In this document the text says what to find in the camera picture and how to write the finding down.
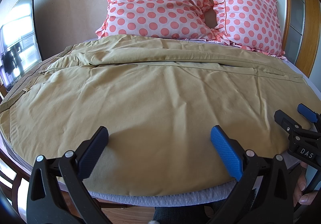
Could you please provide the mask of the person's right hand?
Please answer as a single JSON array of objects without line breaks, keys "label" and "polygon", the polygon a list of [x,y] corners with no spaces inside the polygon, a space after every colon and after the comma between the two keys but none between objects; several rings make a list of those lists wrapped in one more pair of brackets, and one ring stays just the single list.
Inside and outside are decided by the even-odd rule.
[{"label": "person's right hand", "polygon": [[293,206],[295,207],[298,203],[300,205],[308,206],[310,205],[314,198],[318,195],[318,191],[313,191],[311,193],[303,194],[304,190],[307,186],[307,181],[305,178],[305,172],[307,169],[307,164],[304,162],[300,162],[300,167],[302,173],[298,177],[296,186],[293,192]]}]

